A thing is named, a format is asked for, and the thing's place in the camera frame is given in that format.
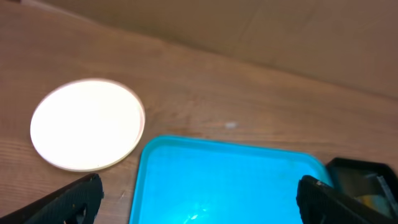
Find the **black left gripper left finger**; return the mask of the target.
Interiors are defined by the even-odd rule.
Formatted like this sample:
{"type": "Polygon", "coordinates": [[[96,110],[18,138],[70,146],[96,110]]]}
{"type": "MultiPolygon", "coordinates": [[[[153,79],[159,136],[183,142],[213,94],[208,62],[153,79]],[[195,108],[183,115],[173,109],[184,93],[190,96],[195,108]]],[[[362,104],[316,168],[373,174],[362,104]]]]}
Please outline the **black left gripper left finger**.
{"type": "Polygon", "coordinates": [[[88,174],[1,217],[3,224],[94,224],[104,198],[98,174],[88,174]]]}

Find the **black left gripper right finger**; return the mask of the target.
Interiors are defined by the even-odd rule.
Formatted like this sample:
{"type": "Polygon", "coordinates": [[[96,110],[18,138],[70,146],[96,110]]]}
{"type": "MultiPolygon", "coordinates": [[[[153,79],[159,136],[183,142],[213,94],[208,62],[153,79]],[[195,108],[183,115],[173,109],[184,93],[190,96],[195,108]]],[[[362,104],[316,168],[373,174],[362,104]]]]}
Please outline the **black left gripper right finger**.
{"type": "Polygon", "coordinates": [[[303,224],[397,224],[310,175],[299,180],[296,201],[303,224]]]}

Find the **pink rimmed white plate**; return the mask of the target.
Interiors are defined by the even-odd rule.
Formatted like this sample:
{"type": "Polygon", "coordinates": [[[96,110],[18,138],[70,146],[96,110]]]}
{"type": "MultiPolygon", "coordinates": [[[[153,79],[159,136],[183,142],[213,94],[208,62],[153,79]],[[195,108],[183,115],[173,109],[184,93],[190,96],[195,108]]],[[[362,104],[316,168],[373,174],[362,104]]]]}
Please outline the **pink rimmed white plate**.
{"type": "Polygon", "coordinates": [[[127,86],[88,78],[51,91],[36,107],[30,139],[49,164],[74,172],[113,166],[138,145],[144,105],[127,86]]]}

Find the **green yellow sponge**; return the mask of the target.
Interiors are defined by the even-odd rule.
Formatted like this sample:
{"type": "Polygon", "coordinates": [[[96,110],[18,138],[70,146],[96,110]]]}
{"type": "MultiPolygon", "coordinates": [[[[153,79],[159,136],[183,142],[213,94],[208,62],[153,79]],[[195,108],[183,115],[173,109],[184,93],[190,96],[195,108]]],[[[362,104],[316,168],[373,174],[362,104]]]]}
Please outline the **green yellow sponge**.
{"type": "Polygon", "coordinates": [[[380,195],[363,195],[357,198],[358,201],[379,213],[389,213],[388,201],[380,195]]]}

